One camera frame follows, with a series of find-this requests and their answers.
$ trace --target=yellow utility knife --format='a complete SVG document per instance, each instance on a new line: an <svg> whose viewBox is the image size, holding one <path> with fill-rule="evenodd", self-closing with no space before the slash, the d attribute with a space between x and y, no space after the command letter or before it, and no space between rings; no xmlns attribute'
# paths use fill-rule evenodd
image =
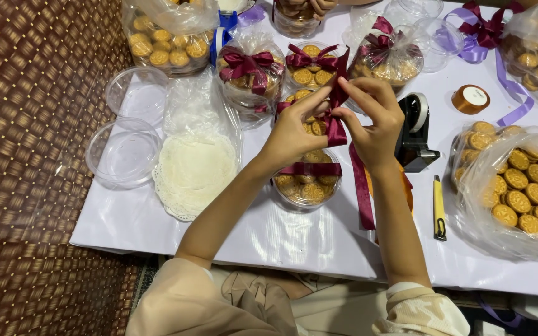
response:
<svg viewBox="0 0 538 336"><path fill-rule="evenodd" d="M439 175L435 175L435 180L433 181L433 218L435 224L433 238L441 241L448 240L445 235L444 193Z"/></svg>

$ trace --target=plastic container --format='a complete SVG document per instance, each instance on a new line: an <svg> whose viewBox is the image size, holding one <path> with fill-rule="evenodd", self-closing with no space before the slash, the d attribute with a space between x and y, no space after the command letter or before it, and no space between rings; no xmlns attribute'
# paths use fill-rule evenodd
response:
<svg viewBox="0 0 538 336"><path fill-rule="evenodd" d="M290 38L306 38L314 34L320 22L313 17L311 7L291 16L287 15L288 10L288 5L284 7L279 1L273 4L273 24L280 34Z"/></svg>
<svg viewBox="0 0 538 336"><path fill-rule="evenodd" d="M137 118L117 118L90 138L86 164L94 175L113 185L138 187L153 176L161 138L150 124Z"/></svg>
<svg viewBox="0 0 538 336"><path fill-rule="evenodd" d="M415 25L424 29L431 40L429 52L424 56L422 72L433 73L442 70L464 48L462 33L445 20L426 17L418 20Z"/></svg>
<svg viewBox="0 0 538 336"><path fill-rule="evenodd" d="M392 0L383 16L392 24L413 25L423 17L437 17L444 9L442 0Z"/></svg>
<svg viewBox="0 0 538 336"><path fill-rule="evenodd" d="M325 43L321 43L321 42L317 42L317 41L306 41L306 42L296 44L296 46L298 48L300 48L300 49L304 49L304 47L306 47L308 45L315 45L320 50L323 50L323 49L329 47ZM292 50L289 50L288 55L286 55L286 57L288 57L290 55L293 55L293 54L294 54L294 52ZM340 53L337 50L333 50L333 51L328 52L325 56L327 56L327 57L330 57L330 56L340 57ZM310 82L308 84L303 84L303 83L301 83L301 82L294 79L294 76L293 76L294 72L297 71L297 70L301 70L301 69L308 69L310 71L312 79L310 80ZM325 83L321 84L322 83L321 80L326 82L326 80L325 80L326 77L323 77L322 79L317 81L317 74L319 74L319 76L325 75L325 73L319 72L321 70L323 70L323 69L321 69L320 66L318 66L314 62L311 63L310 65L306 65L306 66L291 66L291 65L287 65L287 62L286 62L286 77L288 78L288 82L290 83L290 85L292 87L302 87L302 88L309 88L309 89L317 89L319 87L322 87L323 85L325 85ZM331 73L332 76L335 74L335 71L327 71L327 72Z"/></svg>
<svg viewBox="0 0 538 336"><path fill-rule="evenodd" d="M339 163L337 157L331 152L329 149L322 149L323 153L325 155L329 156L331 158L331 161L333 163ZM291 205L294 205L298 208L302 209L316 209L323 204L325 204L327 201L331 200L333 195L338 192L340 189L341 184L341 176L306 176L302 177L302 175L294 175L294 181L288 183L288 184L280 184L279 181L276 181L276 178L280 175L284 174L276 174L273 176L273 186L277 190L277 193L283 198L283 200ZM322 182L325 182L321 178L332 178L336 177L336 182L331 184L323 184ZM305 185L309 184L316 184L318 187L323 189L323 198L316 198L316 199L308 199L303 198L302 196L302 189Z"/></svg>
<svg viewBox="0 0 538 336"><path fill-rule="evenodd" d="M142 119L157 128L166 109L168 85L168 77L160 70L133 66L109 81L105 100L116 115Z"/></svg>

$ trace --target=black tape dispenser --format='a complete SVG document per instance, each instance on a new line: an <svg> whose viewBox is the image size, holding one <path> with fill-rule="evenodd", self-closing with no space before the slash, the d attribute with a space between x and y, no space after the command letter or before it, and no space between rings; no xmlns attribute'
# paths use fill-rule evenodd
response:
<svg viewBox="0 0 538 336"><path fill-rule="evenodd" d="M419 173L439 158L427 147L429 104L422 93L410 93L398 102L406 116L396 144L396 158L407 173Z"/></svg>

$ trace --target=person's left hand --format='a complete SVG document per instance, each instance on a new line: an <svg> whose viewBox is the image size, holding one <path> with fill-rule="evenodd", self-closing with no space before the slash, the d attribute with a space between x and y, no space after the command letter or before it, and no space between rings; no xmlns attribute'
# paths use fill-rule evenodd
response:
<svg viewBox="0 0 538 336"><path fill-rule="evenodd" d="M256 157L260 164L270 170L268 173L275 173L300 161L307 152L327 147L327 136L308 134L303 128L303 122L312 116L324 115L329 108L329 102L324 100L329 96L334 82L331 81L280 113L269 138Z"/></svg>
<svg viewBox="0 0 538 336"><path fill-rule="evenodd" d="M338 0L309 0L310 4L313 6L315 15L313 17L316 20L323 20L325 14L335 8L338 5Z"/></svg>

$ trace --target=ribbon spool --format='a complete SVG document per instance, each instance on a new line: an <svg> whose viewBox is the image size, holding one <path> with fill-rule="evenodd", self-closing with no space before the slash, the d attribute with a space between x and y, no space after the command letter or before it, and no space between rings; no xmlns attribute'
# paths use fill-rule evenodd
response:
<svg viewBox="0 0 538 336"><path fill-rule="evenodd" d="M491 98L485 90L475 85L461 86L452 95L452 104L464 114L477 114L486 109Z"/></svg>

